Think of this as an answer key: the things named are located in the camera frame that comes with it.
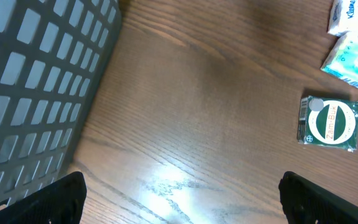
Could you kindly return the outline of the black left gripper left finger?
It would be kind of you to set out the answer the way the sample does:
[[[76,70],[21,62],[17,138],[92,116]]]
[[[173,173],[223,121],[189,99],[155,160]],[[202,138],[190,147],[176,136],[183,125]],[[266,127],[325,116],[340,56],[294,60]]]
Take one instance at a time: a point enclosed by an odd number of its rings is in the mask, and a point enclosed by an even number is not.
[[[0,211],[0,224],[79,224],[86,199],[76,171]]]

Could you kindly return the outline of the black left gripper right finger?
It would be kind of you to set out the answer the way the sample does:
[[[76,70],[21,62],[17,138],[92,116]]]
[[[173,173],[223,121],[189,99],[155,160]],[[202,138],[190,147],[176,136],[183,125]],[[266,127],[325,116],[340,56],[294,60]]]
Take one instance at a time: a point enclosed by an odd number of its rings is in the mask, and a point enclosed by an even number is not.
[[[292,171],[284,173],[278,189],[289,224],[358,224],[358,206]]]

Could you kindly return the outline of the green Zam-Buk box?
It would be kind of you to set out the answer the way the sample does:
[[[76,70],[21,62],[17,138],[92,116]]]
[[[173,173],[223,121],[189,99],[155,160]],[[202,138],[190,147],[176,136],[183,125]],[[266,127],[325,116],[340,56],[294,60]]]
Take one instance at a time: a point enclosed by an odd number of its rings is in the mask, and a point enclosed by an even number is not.
[[[300,100],[300,144],[354,152],[358,140],[358,101],[307,96]]]

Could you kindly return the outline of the grey plastic mesh basket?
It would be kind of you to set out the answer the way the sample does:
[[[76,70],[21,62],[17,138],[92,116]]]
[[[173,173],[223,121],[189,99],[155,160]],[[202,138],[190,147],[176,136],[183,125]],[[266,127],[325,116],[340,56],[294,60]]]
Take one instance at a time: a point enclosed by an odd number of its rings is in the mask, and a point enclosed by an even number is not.
[[[0,210],[65,175],[120,28],[118,0],[0,0]]]

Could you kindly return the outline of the teal tissue packet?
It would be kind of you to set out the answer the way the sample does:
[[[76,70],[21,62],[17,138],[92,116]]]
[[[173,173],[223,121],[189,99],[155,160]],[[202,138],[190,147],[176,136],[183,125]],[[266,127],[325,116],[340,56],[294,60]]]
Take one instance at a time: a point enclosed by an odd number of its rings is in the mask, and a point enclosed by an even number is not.
[[[358,88],[358,35],[348,32],[340,37],[321,70]]]

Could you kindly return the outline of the orange tissue packet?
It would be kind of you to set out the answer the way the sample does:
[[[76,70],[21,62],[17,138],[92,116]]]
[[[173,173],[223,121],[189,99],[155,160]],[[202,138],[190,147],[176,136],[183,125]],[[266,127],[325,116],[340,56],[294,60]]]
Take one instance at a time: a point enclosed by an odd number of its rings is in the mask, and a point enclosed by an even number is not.
[[[358,35],[358,0],[334,0],[328,34],[340,37],[348,32]]]

